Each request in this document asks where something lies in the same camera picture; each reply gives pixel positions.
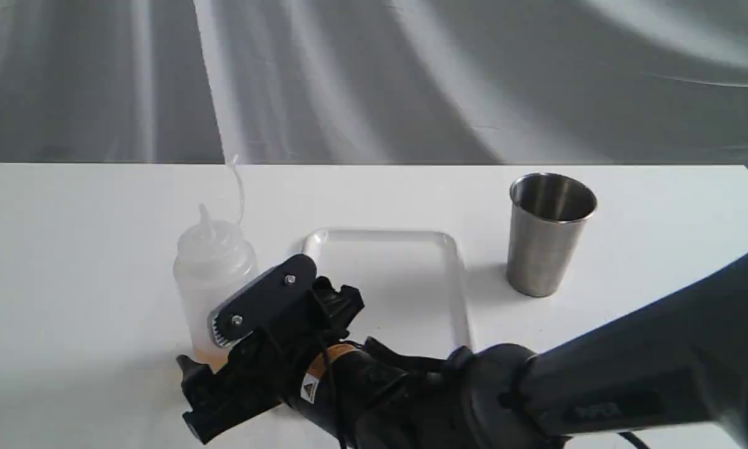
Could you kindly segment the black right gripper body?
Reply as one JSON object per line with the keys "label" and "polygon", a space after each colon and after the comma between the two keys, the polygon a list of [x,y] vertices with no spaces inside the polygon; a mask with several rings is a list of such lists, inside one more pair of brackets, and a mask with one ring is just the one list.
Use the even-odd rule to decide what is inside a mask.
{"label": "black right gripper body", "polygon": [[356,287],[328,278],[260,278],[226,307],[235,343],[226,365],[226,408],[266,412],[286,404],[358,412],[374,403],[374,359],[349,339],[364,309]]}

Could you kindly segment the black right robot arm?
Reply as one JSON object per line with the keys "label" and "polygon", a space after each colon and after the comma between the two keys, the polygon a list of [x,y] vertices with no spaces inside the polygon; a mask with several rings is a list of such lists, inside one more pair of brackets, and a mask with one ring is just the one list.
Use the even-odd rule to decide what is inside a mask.
{"label": "black right robot arm", "polygon": [[713,422],[748,448],[748,254],[579,338],[447,358],[351,341],[357,288],[296,254],[208,320],[230,344],[212,370],[177,357],[200,443],[285,404],[342,448],[562,448],[570,438]]}

